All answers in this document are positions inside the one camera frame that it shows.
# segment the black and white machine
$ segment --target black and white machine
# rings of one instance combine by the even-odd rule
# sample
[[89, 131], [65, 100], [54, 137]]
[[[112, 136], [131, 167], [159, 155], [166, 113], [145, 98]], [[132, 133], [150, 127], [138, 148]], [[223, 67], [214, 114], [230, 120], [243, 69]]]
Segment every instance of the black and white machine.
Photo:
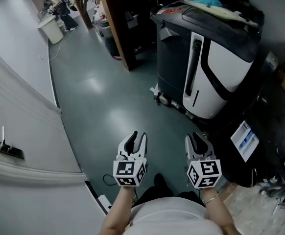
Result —
[[158, 86], [202, 119], [229, 102], [255, 59], [264, 15], [248, 0], [223, 7], [181, 0], [151, 11], [157, 24]]

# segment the door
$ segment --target door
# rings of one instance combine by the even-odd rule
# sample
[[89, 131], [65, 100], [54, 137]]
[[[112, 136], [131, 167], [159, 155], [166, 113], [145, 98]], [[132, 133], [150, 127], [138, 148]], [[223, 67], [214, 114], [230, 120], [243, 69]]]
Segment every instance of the door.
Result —
[[0, 58], [0, 141], [21, 149], [24, 160], [0, 153], [0, 161], [39, 170], [80, 173], [61, 111], [24, 82]]

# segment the person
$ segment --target person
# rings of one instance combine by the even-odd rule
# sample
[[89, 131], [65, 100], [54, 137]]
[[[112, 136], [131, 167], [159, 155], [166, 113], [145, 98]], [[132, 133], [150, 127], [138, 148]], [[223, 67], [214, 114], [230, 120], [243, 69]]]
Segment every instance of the person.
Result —
[[174, 197], [161, 174], [132, 208], [134, 187], [121, 187], [99, 235], [240, 235], [215, 188]]
[[64, 22], [66, 30], [73, 31], [78, 27], [78, 23], [69, 15], [69, 9], [62, 0], [51, 0], [53, 10], [56, 11]]

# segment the forearm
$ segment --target forearm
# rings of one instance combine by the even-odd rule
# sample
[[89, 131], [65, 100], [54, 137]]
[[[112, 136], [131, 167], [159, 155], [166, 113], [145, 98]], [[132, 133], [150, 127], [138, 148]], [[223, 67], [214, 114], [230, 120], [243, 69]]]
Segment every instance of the forearm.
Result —
[[[206, 203], [216, 194], [217, 191], [215, 188], [205, 188], [202, 190], [203, 199]], [[219, 196], [208, 202], [206, 209], [209, 219], [216, 223], [223, 230], [224, 234], [240, 234], [234, 226], [231, 214]]]
[[124, 232], [129, 222], [133, 197], [133, 187], [121, 187], [114, 204], [103, 221], [100, 234], [104, 234], [103, 231], [106, 229], [115, 230], [120, 234]]

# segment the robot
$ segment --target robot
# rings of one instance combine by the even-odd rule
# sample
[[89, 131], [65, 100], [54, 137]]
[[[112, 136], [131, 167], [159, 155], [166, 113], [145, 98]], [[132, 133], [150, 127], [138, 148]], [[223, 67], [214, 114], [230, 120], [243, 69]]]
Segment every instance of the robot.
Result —
[[143, 133], [134, 151], [137, 133], [134, 131], [119, 144], [117, 159], [113, 162], [113, 177], [119, 186], [139, 186], [146, 174], [147, 134]]
[[193, 139], [185, 137], [187, 176], [195, 189], [214, 187], [222, 175], [220, 160], [216, 159], [212, 144], [194, 132]]

